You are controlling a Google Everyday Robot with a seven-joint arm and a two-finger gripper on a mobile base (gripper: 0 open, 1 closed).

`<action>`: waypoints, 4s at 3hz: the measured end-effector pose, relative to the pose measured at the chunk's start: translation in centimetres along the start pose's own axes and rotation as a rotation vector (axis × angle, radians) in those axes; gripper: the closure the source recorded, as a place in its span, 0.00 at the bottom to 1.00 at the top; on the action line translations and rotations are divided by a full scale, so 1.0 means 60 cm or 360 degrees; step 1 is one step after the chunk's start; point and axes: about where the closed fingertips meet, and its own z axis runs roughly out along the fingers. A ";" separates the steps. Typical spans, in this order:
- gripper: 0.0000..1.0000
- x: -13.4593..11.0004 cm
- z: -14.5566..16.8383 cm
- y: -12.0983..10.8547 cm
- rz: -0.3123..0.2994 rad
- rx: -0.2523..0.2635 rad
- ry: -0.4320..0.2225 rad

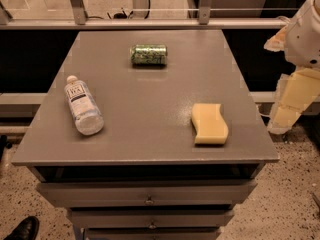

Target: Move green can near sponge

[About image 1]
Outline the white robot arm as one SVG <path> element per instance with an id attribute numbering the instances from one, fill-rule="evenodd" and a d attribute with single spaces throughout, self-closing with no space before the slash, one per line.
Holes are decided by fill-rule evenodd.
<path id="1" fill-rule="evenodd" d="M 293 73 L 278 80 L 267 125 L 270 133 L 285 134 L 320 96 L 320 0 L 306 0 L 264 48 L 283 51 L 295 66 Z"/>

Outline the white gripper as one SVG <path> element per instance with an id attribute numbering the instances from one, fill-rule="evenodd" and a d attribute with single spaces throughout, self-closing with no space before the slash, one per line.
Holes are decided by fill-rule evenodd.
<path id="1" fill-rule="evenodd" d="M 267 125 L 267 130 L 277 135 L 288 132 L 320 95 L 320 70 L 312 69 L 320 66 L 320 23 L 313 4 L 303 5 L 288 29 L 281 28 L 264 49 L 279 52 L 284 45 L 286 60 L 301 67 L 290 75 L 282 74 L 277 83 Z"/>

